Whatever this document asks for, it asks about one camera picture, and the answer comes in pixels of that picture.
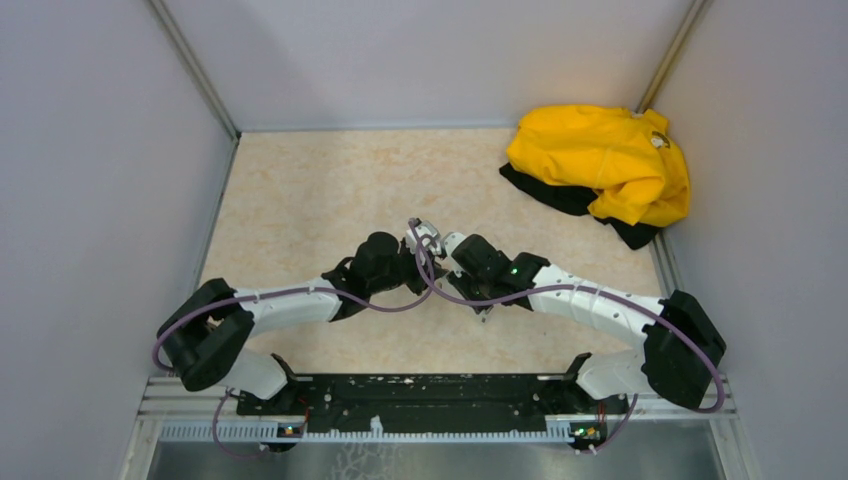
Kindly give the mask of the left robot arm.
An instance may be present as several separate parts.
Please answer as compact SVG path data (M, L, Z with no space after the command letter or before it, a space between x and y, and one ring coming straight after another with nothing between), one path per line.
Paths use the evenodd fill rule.
M189 392L225 386L251 394L277 414L300 399L296 376L276 354L260 354L249 339L305 323L331 323L365 310L385 313L373 296L408 288L415 308L428 296L428 279L444 270L438 234L422 231L399 240L375 232L356 253L320 276L281 289L236 289L222 278L202 284L159 328L151 352L154 364L174 373Z

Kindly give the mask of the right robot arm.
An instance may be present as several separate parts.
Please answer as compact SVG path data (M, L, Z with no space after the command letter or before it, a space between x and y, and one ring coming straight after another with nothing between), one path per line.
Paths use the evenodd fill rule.
M578 356L563 398L576 412L619 394L654 393L682 408L712 413L725 390L717 367L726 344L700 303L675 290L636 295L580 278L538 255L509 258L478 234L443 241L451 285L478 310L517 305L574 320L626 344L624 351Z

